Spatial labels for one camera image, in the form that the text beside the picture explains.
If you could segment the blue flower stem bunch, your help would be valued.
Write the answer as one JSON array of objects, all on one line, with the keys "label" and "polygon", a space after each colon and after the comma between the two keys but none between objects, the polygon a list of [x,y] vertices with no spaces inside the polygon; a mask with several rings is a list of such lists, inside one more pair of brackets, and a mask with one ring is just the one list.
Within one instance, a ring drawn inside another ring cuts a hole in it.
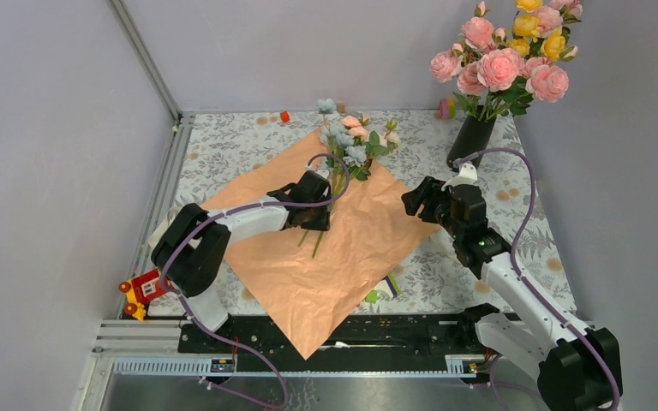
[{"label": "blue flower stem bunch", "polygon": [[319,169],[329,172],[331,196],[336,196],[346,188],[348,180],[365,169],[367,154],[362,141],[347,134],[341,123],[345,115],[337,112],[337,102],[332,98],[320,98],[316,111],[322,117],[320,142],[329,152]]}]

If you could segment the cream white rose stem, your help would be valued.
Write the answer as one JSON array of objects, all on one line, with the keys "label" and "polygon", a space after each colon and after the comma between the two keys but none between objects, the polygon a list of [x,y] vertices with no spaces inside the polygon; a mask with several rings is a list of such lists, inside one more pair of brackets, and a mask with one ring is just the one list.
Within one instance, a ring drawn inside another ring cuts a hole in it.
[{"label": "cream white rose stem", "polygon": [[367,154],[365,164],[369,166],[376,158],[384,157],[394,153],[400,146],[400,137],[396,133],[398,121],[391,117],[383,131],[371,131],[362,140],[362,145]]}]

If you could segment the peach wrapping paper sheet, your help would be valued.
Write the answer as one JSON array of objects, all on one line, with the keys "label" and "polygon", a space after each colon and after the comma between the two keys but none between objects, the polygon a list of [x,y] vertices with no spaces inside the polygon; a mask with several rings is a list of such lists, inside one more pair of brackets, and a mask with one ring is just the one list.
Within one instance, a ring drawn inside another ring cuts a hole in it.
[{"label": "peach wrapping paper sheet", "polygon": [[[183,174],[204,206],[233,207],[296,181],[326,148],[317,128],[194,131]],[[445,145],[404,135],[399,149],[353,181],[323,235],[288,229],[231,246],[215,283],[232,314],[267,313],[303,358],[434,233],[401,195],[425,176],[445,178]]]}]

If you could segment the yellow rose stem bunch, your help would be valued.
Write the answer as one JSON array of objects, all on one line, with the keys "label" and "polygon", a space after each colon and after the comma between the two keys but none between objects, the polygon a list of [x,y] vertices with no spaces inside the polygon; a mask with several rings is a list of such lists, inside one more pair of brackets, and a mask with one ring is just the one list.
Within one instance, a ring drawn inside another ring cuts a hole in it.
[{"label": "yellow rose stem bunch", "polygon": [[517,13],[511,25],[511,37],[504,45],[521,57],[562,59],[567,49],[567,1],[515,1]]}]

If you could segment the small pink rose stem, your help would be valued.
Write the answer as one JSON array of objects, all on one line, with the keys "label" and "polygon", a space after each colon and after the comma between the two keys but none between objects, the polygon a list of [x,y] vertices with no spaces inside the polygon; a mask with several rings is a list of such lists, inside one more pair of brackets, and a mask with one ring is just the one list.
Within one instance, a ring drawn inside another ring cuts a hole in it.
[{"label": "small pink rose stem", "polygon": [[369,131],[365,128],[362,119],[355,116],[344,116],[341,123],[346,129],[348,135],[353,138],[359,138],[360,141],[366,141],[369,136]]}]

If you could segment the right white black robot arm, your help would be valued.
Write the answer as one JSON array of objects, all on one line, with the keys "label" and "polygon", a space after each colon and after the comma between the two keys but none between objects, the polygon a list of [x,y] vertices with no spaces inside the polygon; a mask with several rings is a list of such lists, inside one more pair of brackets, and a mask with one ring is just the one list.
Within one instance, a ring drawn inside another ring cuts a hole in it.
[{"label": "right white black robot arm", "polygon": [[451,237],[456,257],[523,321],[518,327],[490,304],[468,308],[458,344],[501,354],[534,379],[551,410],[615,410],[623,394],[619,341],[554,302],[516,261],[511,244],[488,222],[482,191],[431,176],[402,195],[406,213],[436,223]]}]

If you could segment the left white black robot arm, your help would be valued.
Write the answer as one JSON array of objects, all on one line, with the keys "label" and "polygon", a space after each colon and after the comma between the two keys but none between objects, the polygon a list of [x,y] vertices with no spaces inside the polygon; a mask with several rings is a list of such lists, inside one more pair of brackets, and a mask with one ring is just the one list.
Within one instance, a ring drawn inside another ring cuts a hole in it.
[{"label": "left white black robot arm", "polygon": [[199,341],[212,352],[231,340],[227,309],[213,285],[229,246],[269,232],[329,229],[332,187],[327,170],[307,170],[298,182],[270,191],[253,204],[206,210],[173,207],[148,237],[150,260],[185,299],[188,316],[202,323]]}]

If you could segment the black vase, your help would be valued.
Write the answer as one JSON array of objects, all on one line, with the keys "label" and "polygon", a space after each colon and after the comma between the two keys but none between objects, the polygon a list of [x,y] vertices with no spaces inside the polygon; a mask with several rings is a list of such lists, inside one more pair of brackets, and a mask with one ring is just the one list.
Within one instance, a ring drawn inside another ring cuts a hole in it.
[{"label": "black vase", "polygon": [[467,116],[446,156],[446,163],[452,171],[458,171],[455,160],[465,158],[474,152],[485,150],[494,130],[496,117],[490,120],[478,120]]}]

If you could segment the floral patterned table mat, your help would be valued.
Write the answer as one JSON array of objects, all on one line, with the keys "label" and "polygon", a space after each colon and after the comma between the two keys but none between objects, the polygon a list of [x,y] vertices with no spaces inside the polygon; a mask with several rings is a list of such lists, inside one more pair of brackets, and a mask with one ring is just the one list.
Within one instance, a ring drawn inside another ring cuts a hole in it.
[{"label": "floral patterned table mat", "polygon": [[[510,296],[500,293],[493,274],[511,279],[516,296],[554,304],[564,315],[576,312],[511,119],[495,123],[488,153],[471,153],[463,163],[476,168],[477,180],[443,188],[451,167],[446,152],[459,120],[440,120],[427,110],[374,110],[369,118],[373,128],[398,121],[400,147],[385,167],[405,183],[398,196],[401,215],[434,233],[393,270],[398,295],[363,302],[360,313],[457,313],[484,303],[508,312]],[[198,158],[182,167],[177,204],[205,200],[231,177],[275,159],[316,122],[308,113],[286,126],[254,113],[197,115],[190,139]]]}]

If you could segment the green long toy block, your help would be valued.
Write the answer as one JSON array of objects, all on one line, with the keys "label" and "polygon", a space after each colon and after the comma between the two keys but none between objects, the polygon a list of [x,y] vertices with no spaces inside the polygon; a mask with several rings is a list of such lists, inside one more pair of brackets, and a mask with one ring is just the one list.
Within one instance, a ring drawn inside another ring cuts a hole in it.
[{"label": "green long toy block", "polygon": [[392,298],[397,298],[401,294],[401,290],[398,287],[396,279],[391,273],[386,276],[386,282]]}]

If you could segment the white purple toy block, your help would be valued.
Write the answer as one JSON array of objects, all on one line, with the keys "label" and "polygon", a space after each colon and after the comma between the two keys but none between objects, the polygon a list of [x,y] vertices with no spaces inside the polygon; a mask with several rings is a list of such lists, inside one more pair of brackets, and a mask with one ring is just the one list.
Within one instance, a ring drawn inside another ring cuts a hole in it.
[{"label": "white purple toy block", "polygon": [[387,282],[386,282],[386,277],[383,277],[378,284],[374,287],[374,290],[378,292],[378,294],[383,294],[390,300],[393,300],[392,295],[390,294],[390,290],[388,289]]}]

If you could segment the pink yellow green toy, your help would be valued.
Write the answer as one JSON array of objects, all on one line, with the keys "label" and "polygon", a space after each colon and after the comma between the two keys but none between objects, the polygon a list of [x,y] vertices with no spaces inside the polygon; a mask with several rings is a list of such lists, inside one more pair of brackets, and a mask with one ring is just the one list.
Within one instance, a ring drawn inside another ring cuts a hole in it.
[{"label": "pink yellow green toy", "polygon": [[457,108],[454,98],[443,98],[439,101],[435,118],[439,120],[451,120],[456,117]]}]

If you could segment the small green toy cube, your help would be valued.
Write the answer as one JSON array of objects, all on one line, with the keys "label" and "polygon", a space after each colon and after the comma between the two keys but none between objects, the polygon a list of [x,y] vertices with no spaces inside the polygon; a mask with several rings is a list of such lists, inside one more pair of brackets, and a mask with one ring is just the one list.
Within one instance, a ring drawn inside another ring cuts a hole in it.
[{"label": "small green toy cube", "polygon": [[378,292],[376,290],[370,291],[364,298],[364,300],[370,304],[376,303],[378,299],[379,299]]}]

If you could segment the pink rose stems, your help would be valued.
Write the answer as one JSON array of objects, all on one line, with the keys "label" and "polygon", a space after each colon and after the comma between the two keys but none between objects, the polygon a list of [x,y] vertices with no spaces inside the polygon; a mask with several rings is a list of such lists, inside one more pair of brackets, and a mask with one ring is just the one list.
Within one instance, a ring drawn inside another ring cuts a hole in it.
[{"label": "pink rose stems", "polygon": [[[561,60],[553,62],[563,70],[563,63],[578,54],[577,46],[570,41],[571,25],[580,22],[583,14],[582,2],[567,2],[567,49]],[[458,41],[431,60],[430,73],[439,83],[455,81],[452,97],[456,108],[468,116],[490,120],[494,116],[524,115],[532,102],[541,101],[525,90],[523,69],[529,58],[504,45],[511,37],[512,24],[497,27],[487,18],[488,12],[484,2],[476,5],[473,16],[461,28]]]}]

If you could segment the red yellow toy truck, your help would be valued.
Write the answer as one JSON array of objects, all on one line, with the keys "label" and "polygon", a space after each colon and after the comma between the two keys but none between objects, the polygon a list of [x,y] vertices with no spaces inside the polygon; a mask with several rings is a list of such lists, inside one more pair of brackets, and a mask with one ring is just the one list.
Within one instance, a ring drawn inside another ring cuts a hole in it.
[{"label": "red yellow toy truck", "polygon": [[118,285],[118,289],[124,294],[126,299],[123,305],[123,312],[136,320],[143,321],[147,316],[147,309],[150,302],[168,292],[159,278],[159,269],[152,269],[151,271],[121,282]]}]

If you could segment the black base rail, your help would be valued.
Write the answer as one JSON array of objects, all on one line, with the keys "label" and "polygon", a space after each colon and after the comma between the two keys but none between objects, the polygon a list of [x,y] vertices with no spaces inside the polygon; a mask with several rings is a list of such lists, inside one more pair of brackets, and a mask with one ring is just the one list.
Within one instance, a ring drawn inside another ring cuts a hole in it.
[{"label": "black base rail", "polygon": [[451,359],[482,362],[491,353],[509,354],[512,337],[528,354],[545,360],[551,336],[535,336],[515,313],[490,304],[444,314],[350,315],[308,358],[267,316],[235,315],[208,336],[184,324],[178,352],[217,360],[216,372],[233,363],[236,372],[287,375],[401,374],[448,372]]}]

